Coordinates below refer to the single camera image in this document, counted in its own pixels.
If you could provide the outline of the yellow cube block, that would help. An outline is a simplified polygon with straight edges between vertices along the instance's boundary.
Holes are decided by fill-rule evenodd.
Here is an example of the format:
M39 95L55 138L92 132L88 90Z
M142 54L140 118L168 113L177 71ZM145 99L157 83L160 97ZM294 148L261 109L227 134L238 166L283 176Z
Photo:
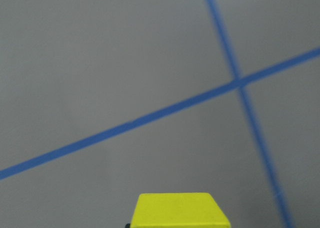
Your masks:
M142 193L126 227L231 227L231 223L209 193Z

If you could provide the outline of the brown paper table cover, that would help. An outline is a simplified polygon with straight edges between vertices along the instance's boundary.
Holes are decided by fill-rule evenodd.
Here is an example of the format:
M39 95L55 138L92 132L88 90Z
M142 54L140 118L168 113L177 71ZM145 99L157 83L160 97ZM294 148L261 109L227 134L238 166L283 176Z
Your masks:
M208 192L320 225L320 0L0 0L1 227L124 227Z

